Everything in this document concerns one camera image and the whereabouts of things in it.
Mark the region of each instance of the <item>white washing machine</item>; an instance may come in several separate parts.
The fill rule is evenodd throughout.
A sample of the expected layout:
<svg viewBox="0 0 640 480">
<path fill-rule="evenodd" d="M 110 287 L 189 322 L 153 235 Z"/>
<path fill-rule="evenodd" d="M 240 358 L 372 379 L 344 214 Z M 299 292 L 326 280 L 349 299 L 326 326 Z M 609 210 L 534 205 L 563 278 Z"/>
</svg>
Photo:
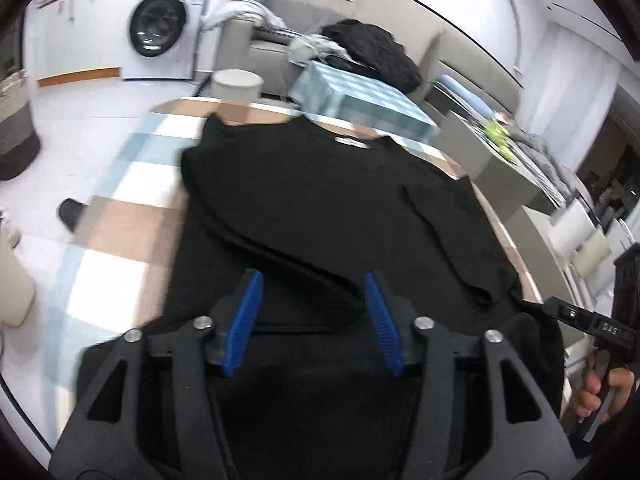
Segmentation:
<svg viewBox="0 0 640 480">
<path fill-rule="evenodd" d="M 206 0 L 127 0 L 123 79 L 193 79 Z"/>
</svg>

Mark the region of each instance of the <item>metal bolt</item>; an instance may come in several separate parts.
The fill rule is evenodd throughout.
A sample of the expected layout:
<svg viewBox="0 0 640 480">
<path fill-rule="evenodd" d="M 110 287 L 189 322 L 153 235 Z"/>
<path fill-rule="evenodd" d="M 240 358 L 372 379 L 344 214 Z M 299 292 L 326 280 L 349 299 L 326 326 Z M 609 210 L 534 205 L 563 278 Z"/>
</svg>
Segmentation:
<svg viewBox="0 0 640 480">
<path fill-rule="evenodd" d="M 502 332 L 500 332 L 499 330 L 487 330 L 484 333 L 484 338 L 489 343 L 501 343 L 502 340 L 504 339 L 504 336 L 502 335 Z"/>
<path fill-rule="evenodd" d="M 140 330 L 138 330 L 137 328 L 127 330 L 124 335 L 124 341 L 126 341 L 127 343 L 135 343 L 136 341 L 140 341 L 140 338 L 142 338 L 142 332 L 140 332 Z"/>
<path fill-rule="evenodd" d="M 193 320 L 193 325 L 198 330 L 204 330 L 213 325 L 213 320 L 209 316 L 200 316 Z"/>
<path fill-rule="evenodd" d="M 435 325 L 435 322 L 430 317 L 420 316 L 415 318 L 414 325 L 418 330 L 430 330 Z"/>
</svg>

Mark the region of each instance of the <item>checkered tablecloth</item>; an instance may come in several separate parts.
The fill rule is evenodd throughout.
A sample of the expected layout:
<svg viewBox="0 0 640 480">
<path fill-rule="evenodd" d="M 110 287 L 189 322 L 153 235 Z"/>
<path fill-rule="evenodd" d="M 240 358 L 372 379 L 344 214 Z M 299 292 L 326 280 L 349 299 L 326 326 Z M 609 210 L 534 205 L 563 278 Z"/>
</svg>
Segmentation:
<svg viewBox="0 0 640 480">
<path fill-rule="evenodd" d="M 317 61 L 289 90 L 303 112 L 335 117 L 428 143 L 438 130 L 431 118 L 399 90 Z"/>
<path fill-rule="evenodd" d="M 183 98 L 159 105 L 132 133 L 95 190 L 58 271 L 44 327 L 43 381 L 46 439 L 55 444 L 74 406 L 74 381 L 82 351 L 119 336 L 161 313 L 185 192 L 180 152 L 198 142 L 205 118 L 227 124 L 283 123 L 300 112 L 259 104 Z M 389 135 L 345 121 L 309 116 L 340 135 Z M 409 152 L 456 178 L 462 170 L 435 148 L 390 135 Z M 540 301 L 513 241 L 476 189 L 498 240 L 518 270 L 524 297 Z"/>
</svg>

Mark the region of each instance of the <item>white floor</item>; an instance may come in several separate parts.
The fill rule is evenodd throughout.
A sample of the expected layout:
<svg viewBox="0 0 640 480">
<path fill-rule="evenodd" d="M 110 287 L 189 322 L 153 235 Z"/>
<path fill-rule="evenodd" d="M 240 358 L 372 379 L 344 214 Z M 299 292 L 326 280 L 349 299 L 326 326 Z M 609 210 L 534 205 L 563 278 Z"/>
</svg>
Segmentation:
<svg viewBox="0 0 640 480">
<path fill-rule="evenodd" d="M 30 84 L 32 113 L 42 149 L 23 174 L 0 182 L 0 207 L 24 233 L 15 250 L 36 282 L 36 299 L 25 323 L 4 327 L 3 377 L 28 417 L 43 431 L 44 413 L 37 381 L 43 381 L 42 320 L 49 291 L 71 235 L 56 216 L 65 198 L 87 202 L 98 179 L 154 105 L 192 95 L 189 82 L 104 79 L 43 89 Z M 32 449 L 17 413 L 0 396 L 0 409 Z M 43 449 L 32 449 L 41 462 Z"/>
</svg>

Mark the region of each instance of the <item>washing machine door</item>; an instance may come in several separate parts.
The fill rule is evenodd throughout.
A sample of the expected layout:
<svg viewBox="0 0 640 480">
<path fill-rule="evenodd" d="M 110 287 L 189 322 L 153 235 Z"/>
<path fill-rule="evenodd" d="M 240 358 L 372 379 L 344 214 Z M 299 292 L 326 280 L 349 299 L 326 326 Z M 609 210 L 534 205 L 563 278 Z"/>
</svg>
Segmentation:
<svg viewBox="0 0 640 480">
<path fill-rule="evenodd" d="M 161 56 L 180 38 L 187 11 L 180 0 L 142 0 L 129 22 L 129 39 L 141 56 Z"/>
</svg>

